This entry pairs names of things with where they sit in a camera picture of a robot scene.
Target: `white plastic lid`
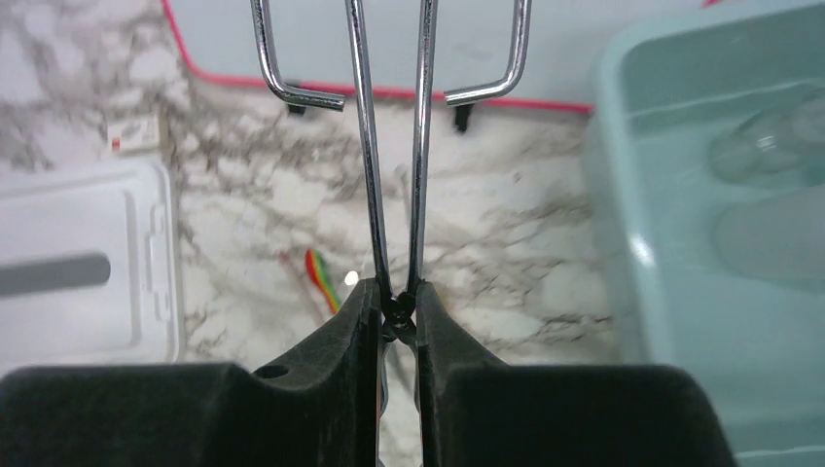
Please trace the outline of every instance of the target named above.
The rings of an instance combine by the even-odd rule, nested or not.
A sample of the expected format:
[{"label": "white plastic lid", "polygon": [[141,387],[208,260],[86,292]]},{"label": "white plastic lid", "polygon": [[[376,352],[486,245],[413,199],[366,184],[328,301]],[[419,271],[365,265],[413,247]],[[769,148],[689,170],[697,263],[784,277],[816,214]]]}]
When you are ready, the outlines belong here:
[{"label": "white plastic lid", "polygon": [[0,184],[0,376],[180,353],[175,216],[156,157]]}]

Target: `light blue plastic basin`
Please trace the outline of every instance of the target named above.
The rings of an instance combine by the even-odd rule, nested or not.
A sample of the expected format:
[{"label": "light blue plastic basin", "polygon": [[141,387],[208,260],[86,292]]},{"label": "light blue plastic basin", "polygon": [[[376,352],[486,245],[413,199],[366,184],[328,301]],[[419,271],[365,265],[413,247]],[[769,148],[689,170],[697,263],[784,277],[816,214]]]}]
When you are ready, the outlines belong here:
[{"label": "light blue plastic basin", "polygon": [[825,287],[721,264],[710,241],[721,212],[800,187],[717,181],[707,146],[823,82],[822,0],[639,24],[596,69],[584,169],[624,359],[689,371],[743,466],[825,466]]}]

